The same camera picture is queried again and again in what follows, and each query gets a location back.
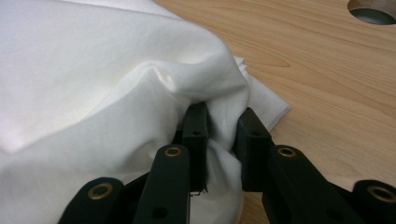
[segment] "wooden surface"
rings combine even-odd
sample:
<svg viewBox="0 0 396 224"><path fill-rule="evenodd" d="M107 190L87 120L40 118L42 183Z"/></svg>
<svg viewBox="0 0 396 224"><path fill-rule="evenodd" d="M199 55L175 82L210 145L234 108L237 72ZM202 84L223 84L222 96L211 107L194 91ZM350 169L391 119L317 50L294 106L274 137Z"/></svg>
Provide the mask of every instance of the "wooden surface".
<svg viewBox="0 0 396 224"><path fill-rule="evenodd" d="M291 105L272 130L334 184L396 186L396 25L353 18L347 0L158 0L218 35ZM267 223L246 193L240 223Z"/></svg>

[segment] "metal rivet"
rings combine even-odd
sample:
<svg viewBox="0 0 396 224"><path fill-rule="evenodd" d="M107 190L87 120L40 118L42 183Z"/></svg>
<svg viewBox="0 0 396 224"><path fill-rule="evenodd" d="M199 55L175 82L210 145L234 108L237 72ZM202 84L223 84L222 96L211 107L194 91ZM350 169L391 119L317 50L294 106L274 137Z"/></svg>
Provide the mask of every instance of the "metal rivet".
<svg viewBox="0 0 396 224"><path fill-rule="evenodd" d="M100 183L90 188L88 197L92 200L101 200L107 197L111 191L113 191L113 186L110 183Z"/></svg>
<svg viewBox="0 0 396 224"><path fill-rule="evenodd" d="M385 203L396 203L396 194L391 192L388 189L379 187L379 186L369 186L367 190L375 197L376 199L385 202Z"/></svg>
<svg viewBox="0 0 396 224"><path fill-rule="evenodd" d="M295 157L297 154L296 152L288 147L280 147L277 150L277 153L279 153L280 155L284 156L284 157Z"/></svg>
<svg viewBox="0 0 396 224"><path fill-rule="evenodd" d="M176 157L181 155L181 150L178 147L169 147L165 150L165 155L168 157Z"/></svg>

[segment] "wooden table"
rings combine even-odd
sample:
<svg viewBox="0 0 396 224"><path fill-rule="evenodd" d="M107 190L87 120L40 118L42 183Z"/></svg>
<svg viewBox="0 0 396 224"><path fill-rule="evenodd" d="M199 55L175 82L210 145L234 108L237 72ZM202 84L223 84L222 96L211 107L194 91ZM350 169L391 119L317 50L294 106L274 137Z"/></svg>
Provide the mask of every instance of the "wooden table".
<svg viewBox="0 0 396 224"><path fill-rule="evenodd" d="M371 178L396 186L396 25L355 19L347 0L157 2L218 35L291 105L272 130L277 144L345 189ZM268 223L260 194L245 194L240 223Z"/></svg>

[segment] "white fabric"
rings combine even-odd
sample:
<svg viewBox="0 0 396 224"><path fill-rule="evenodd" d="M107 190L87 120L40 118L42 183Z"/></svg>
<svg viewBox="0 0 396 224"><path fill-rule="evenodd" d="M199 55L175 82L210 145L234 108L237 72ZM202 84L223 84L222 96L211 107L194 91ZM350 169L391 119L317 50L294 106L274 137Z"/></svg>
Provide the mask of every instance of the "white fabric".
<svg viewBox="0 0 396 224"><path fill-rule="evenodd" d="M235 223L236 121L250 105L272 128L288 105L151 1L73 2L0 2L0 223L56 223L86 182L144 174L202 101L209 192L191 199L191 223Z"/></svg>

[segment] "fabric fold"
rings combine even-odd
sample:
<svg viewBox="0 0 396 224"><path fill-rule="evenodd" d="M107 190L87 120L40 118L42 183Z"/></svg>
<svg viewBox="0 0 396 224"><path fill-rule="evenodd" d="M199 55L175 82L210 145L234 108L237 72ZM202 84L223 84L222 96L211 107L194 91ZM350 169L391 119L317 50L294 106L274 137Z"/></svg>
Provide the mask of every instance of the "fabric fold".
<svg viewBox="0 0 396 224"><path fill-rule="evenodd" d="M236 222L236 121L251 104L272 128L288 105L215 35L150 1L75 2L0 3L1 222L56 223L86 182L144 174L202 101L209 192L191 199L191 223Z"/></svg>

